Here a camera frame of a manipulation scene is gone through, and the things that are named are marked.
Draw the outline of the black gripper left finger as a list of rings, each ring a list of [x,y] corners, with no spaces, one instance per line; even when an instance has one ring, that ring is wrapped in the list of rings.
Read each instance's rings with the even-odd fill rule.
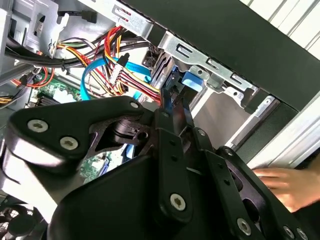
[[[54,215],[83,187],[77,172],[85,158],[124,144],[137,147],[133,160],[166,149],[185,156],[180,113],[167,90],[154,111],[129,96],[19,110],[5,129],[5,192]]]

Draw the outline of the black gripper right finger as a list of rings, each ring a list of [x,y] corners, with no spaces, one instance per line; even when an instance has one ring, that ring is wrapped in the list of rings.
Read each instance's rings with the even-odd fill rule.
[[[199,180],[196,203],[212,220],[222,240],[308,240],[310,232],[281,204],[229,147],[214,149],[195,127],[189,94],[182,95],[180,135],[186,166]]]

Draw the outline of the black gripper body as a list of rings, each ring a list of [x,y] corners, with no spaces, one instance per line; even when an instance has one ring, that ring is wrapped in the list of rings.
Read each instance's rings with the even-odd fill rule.
[[[181,149],[162,149],[112,170],[66,196],[49,240],[222,240],[196,201],[197,173]]]

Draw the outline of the person's bare hand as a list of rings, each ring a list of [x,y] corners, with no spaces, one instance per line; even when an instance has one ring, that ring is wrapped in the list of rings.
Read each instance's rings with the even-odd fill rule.
[[[306,169],[260,168],[253,171],[291,212],[320,200],[320,167]]]

